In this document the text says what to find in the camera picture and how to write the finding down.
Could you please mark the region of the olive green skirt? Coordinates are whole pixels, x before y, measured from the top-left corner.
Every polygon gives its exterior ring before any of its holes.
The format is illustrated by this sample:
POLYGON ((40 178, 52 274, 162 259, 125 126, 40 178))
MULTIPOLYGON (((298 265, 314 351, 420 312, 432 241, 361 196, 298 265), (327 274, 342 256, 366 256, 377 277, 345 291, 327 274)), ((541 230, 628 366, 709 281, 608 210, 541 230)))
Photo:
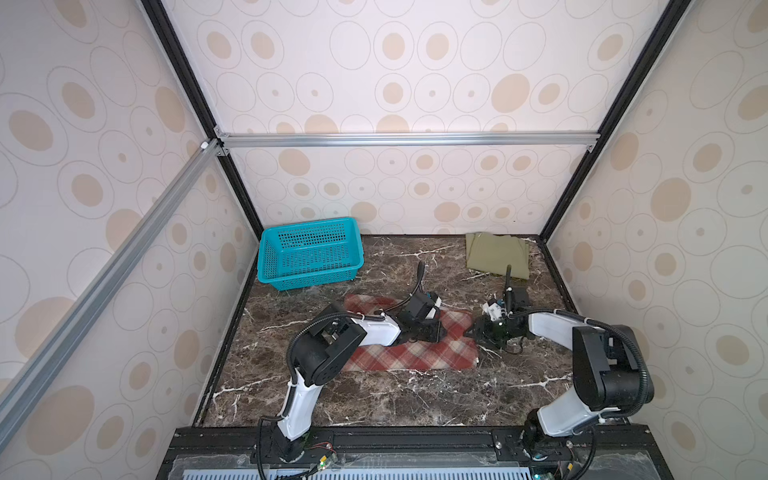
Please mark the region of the olive green skirt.
POLYGON ((468 233, 465 240, 468 269, 505 275, 510 268, 512 278, 529 279, 530 250, 526 240, 487 232, 468 233))

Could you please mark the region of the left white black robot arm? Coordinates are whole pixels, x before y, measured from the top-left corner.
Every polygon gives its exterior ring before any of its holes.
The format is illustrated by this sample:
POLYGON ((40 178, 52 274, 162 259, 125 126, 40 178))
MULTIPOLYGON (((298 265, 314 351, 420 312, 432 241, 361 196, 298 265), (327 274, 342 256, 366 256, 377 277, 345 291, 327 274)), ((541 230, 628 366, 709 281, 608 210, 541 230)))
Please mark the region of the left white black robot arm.
POLYGON ((353 313, 339 301, 329 304, 287 349, 290 382, 277 422, 281 436, 293 442, 309 431, 322 387, 338 376, 358 348, 441 341, 446 336, 441 306, 436 293, 419 289, 372 315, 353 313))

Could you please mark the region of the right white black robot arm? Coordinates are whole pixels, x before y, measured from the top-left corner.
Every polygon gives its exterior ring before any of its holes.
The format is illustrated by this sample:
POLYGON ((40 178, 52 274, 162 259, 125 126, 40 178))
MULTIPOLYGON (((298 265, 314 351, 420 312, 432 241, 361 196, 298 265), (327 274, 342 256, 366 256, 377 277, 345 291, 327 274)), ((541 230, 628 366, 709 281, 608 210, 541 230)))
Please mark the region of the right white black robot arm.
POLYGON ((534 308, 521 287, 508 287, 501 299, 484 303, 465 335, 487 348, 540 337, 571 351, 572 386, 529 413, 523 438, 532 442, 569 437, 603 420, 631 417, 655 395, 631 328, 568 310, 534 308))

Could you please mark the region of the red plaid skirt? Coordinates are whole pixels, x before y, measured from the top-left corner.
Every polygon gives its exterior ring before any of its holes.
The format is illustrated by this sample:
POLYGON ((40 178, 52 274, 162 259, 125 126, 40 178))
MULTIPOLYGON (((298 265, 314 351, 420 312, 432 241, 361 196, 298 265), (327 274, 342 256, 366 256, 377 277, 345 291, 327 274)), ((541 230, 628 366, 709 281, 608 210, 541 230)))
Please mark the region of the red plaid skirt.
POLYGON ((439 322, 443 335, 440 341, 407 342, 397 346, 360 346, 344 367, 352 371, 395 370, 467 370, 475 366, 478 348, 474 339, 465 332, 473 325, 471 314, 466 310, 451 310, 442 306, 434 292, 418 291, 406 302, 415 310, 420 303, 432 309, 429 320, 439 322))

